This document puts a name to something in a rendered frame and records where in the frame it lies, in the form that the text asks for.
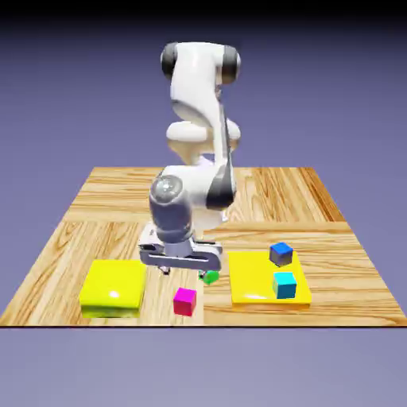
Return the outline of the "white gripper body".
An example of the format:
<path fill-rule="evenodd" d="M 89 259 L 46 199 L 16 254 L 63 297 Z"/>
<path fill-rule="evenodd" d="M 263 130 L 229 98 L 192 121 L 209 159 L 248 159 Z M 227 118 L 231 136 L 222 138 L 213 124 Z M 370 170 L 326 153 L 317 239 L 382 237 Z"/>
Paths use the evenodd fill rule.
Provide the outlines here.
<path fill-rule="evenodd" d="M 223 248 L 210 241 L 194 241 L 192 252 L 184 256 L 167 255 L 164 247 L 153 244 L 139 246 L 139 256 L 143 264 L 158 268 L 194 269 L 199 271 L 220 271 Z"/>

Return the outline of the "small magenta cube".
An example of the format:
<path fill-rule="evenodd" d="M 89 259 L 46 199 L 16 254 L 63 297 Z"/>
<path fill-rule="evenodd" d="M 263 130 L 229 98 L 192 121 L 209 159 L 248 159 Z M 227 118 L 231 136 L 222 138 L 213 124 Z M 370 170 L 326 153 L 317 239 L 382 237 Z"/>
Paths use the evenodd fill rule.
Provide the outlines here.
<path fill-rule="evenodd" d="M 173 298 L 173 311 L 176 315 L 192 316 L 196 308 L 197 292 L 194 289 L 179 288 Z"/>

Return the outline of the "small blue cube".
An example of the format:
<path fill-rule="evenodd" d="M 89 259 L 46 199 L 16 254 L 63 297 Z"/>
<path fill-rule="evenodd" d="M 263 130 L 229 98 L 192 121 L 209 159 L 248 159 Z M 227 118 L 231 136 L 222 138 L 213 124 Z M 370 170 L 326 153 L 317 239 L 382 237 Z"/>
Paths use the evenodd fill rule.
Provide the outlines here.
<path fill-rule="evenodd" d="M 293 248 L 285 242 L 275 243 L 269 248 L 269 259 L 278 267 L 291 264 L 293 260 Z"/>

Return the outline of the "small cyan cube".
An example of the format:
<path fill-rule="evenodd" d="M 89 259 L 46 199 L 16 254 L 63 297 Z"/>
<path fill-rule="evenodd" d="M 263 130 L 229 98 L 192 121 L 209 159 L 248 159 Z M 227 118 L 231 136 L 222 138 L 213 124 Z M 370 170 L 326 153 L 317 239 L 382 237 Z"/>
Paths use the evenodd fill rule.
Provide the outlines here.
<path fill-rule="evenodd" d="M 291 299 L 296 296 L 297 280 L 292 272 L 273 274 L 273 291 L 277 299 Z"/>

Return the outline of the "large orange box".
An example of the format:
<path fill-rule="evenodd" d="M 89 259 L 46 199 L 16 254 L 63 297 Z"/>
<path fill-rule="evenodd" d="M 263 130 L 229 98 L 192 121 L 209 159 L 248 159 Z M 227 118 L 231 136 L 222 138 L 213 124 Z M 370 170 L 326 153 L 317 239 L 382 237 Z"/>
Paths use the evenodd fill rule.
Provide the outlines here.
<path fill-rule="evenodd" d="M 267 251 L 229 251 L 227 255 L 233 304 L 311 304 L 311 290 L 296 251 L 292 262 L 282 267 L 270 261 Z M 277 299 L 273 290 L 275 273 L 293 275 L 297 283 L 294 298 Z"/>

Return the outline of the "large yellow box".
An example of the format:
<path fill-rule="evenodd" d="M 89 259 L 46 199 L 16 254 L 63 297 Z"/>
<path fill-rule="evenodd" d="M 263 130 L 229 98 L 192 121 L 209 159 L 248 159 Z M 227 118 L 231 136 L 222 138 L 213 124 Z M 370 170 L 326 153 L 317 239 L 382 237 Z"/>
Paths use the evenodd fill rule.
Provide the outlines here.
<path fill-rule="evenodd" d="M 145 281 L 138 260 L 94 260 L 79 294 L 83 318 L 137 318 Z"/>

